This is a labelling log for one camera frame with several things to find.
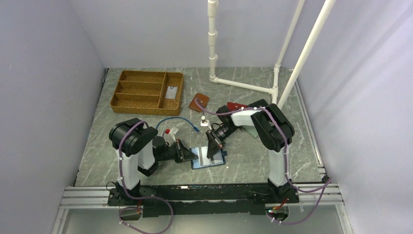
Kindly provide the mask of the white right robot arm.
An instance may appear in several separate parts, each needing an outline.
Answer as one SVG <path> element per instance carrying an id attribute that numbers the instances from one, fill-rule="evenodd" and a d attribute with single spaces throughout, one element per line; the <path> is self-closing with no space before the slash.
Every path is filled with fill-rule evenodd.
<path id="1" fill-rule="evenodd" d="M 261 143 L 269 152 L 270 175 L 268 195 L 274 202 L 281 202 L 287 192 L 294 191 L 286 175 L 286 155 L 295 130 L 283 112 L 274 103 L 265 99 L 231 111 L 223 105 L 215 113 L 221 120 L 217 129 L 206 131 L 208 139 L 207 158 L 212 158 L 225 145 L 225 139 L 240 128 L 253 127 Z"/>

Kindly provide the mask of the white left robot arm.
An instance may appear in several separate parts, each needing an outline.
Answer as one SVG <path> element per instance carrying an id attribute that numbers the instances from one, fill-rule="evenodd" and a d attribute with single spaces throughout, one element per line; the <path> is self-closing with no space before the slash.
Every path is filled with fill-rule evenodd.
<path id="1" fill-rule="evenodd" d="M 156 128 L 138 118 L 114 125 L 109 132 L 109 140 L 118 156 L 116 189 L 129 205 L 140 198 L 141 174 L 151 176 L 161 161 L 173 160 L 180 164 L 198 158 L 180 139 L 169 143 L 158 135 Z"/>

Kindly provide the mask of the white credit card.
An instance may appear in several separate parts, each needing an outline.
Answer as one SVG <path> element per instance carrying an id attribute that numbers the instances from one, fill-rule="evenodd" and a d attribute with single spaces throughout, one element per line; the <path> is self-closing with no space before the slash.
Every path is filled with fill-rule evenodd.
<path id="1" fill-rule="evenodd" d="M 177 97 L 178 87 L 176 86 L 168 86 L 165 92 L 165 99 L 174 100 Z"/>

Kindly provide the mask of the blue leather card holder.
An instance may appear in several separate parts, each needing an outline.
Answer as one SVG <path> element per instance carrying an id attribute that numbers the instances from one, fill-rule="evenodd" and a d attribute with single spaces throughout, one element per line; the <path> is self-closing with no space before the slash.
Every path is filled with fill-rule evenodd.
<path id="1" fill-rule="evenodd" d="M 191 161 L 192 170 L 220 166 L 220 165 L 226 164 L 226 161 L 225 161 L 225 156 L 227 156 L 226 151 L 220 150 L 213 157 L 208 158 L 207 150 L 208 150 L 207 146 L 190 148 L 190 151 L 198 156 L 198 158 Z"/>

